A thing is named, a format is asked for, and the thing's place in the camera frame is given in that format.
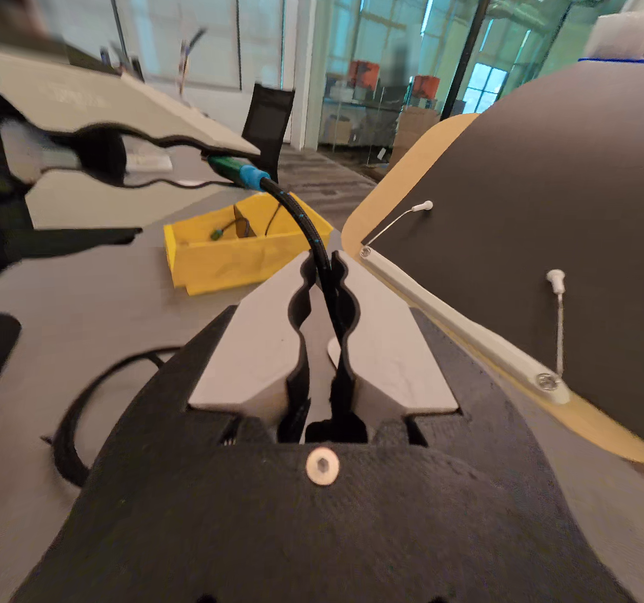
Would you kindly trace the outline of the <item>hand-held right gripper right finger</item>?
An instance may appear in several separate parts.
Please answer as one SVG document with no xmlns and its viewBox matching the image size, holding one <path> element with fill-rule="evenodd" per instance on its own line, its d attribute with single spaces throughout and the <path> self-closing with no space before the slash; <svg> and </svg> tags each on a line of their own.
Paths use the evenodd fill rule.
<svg viewBox="0 0 644 603">
<path fill-rule="evenodd" d="M 343 251 L 334 252 L 342 342 L 329 341 L 350 412 L 387 420 L 454 414 L 459 405 L 407 303 Z"/>
</svg>

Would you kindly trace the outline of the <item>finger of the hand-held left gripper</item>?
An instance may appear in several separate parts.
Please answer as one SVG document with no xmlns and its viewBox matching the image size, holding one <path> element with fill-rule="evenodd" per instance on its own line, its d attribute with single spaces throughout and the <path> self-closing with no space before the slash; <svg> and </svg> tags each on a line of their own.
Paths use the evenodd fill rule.
<svg viewBox="0 0 644 603">
<path fill-rule="evenodd" d="M 188 146 L 207 154 L 260 155 L 228 127 L 128 74 L 1 53 L 1 96 L 30 124 L 59 135 L 99 128 L 157 147 Z"/>
<path fill-rule="evenodd" d="M 26 195 L 37 229 L 147 227 L 193 205 L 203 212 L 239 199 L 239 190 L 219 185 L 190 147 L 158 148 L 124 138 L 127 168 L 122 186 L 80 170 L 51 169 Z"/>
</svg>

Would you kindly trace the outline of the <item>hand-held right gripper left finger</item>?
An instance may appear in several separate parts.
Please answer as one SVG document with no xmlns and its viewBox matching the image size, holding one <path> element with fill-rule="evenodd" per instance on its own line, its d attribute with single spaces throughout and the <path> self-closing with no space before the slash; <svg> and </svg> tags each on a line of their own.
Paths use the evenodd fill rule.
<svg viewBox="0 0 644 603">
<path fill-rule="evenodd" d="M 299 443 L 310 409 L 302 324 L 316 283 L 312 253 L 257 286 L 235 308 L 189 398 L 194 409 L 258 418 L 278 442 Z"/>
</svg>

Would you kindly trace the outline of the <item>yellow plastic bin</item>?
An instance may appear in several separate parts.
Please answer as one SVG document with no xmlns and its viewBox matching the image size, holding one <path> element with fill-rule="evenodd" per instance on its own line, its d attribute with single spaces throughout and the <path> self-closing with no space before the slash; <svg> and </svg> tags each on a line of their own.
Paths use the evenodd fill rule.
<svg viewBox="0 0 644 603">
<path fill-rule="evenodd" d="M 238 239 L 229 230 L 212 241 L 215 228 L 234 219 L 232 206 L 164 226 L 164 245 L 173 286 L 189 296 L 264 282 L 310 250 L 300 227 L 266 193 L 236 203 L 256 232 Z"/>
</svg>

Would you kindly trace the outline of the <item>black HDMI switch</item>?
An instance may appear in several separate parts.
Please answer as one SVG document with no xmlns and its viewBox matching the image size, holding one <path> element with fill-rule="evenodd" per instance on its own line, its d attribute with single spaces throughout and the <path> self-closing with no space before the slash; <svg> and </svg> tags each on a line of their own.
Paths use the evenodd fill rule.
<svg viewBox="0 0 644 603">
<path fill-rule="evenodd" d="M 90 475 L 90 468 L 83 462 L 76 449 L 75 437 L 85 407 L 104 382 L 121 370 L 144 360 L 160 369 L 170 357 L 180 350 L 181 346 L 161 347 L 122 358 L 95 377 L 78 394 L 63 415 L 56 431 L 49 437 L 43 436 L 41 438 L 51 446 L 53 464 L 61 478 L 70 485 L 82 488 Z"/>
</svg>

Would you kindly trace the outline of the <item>white board stand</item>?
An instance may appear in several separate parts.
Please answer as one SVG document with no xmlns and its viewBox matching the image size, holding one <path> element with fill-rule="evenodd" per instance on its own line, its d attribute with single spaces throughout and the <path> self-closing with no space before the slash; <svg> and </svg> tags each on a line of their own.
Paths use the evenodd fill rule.
<svg viewBox="0 0 644 603">
<path fill-rule="evenodd" d="M 546 402 L 563 406 L 571 400 L 566 383 L 550 368 L 520 350 L 500 335 L 463 316 L 445 301 L 427 291 L 402 269 L 377 252 L 371 245 L 359 250 L 362 263 L 396 290 L 405 300 L 446 328 L 475 352 L 487 366 L 507 376 Z"/>
</svg>

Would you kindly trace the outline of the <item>black pole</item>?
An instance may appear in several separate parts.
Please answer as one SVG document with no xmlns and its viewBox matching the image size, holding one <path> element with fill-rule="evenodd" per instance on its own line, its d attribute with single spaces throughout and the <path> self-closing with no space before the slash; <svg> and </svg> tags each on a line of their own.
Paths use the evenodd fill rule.
<svg viewBox="0 0 644 603">
<path fill-rule="evenodd" d="M 471 26 L 464 42 L 463 51 L 461 52 L 461 57 L 459 58 L 459 61 L 457 63 L 455 74 L 448 90 L 444 107 L 442 109 L 440 116 L 441 121 L 446 120 L 452 114 L 453 107 L 457 99 L 461 84 L 463 82 L 465 71 L 470 62 L 471 54 L 482 27 L 482 22 L 486 15 L 487 8 L 489 7 L 489 3 L 490 0 L 478 0 L 477 8 L 475 10 Z"/>
</svg>

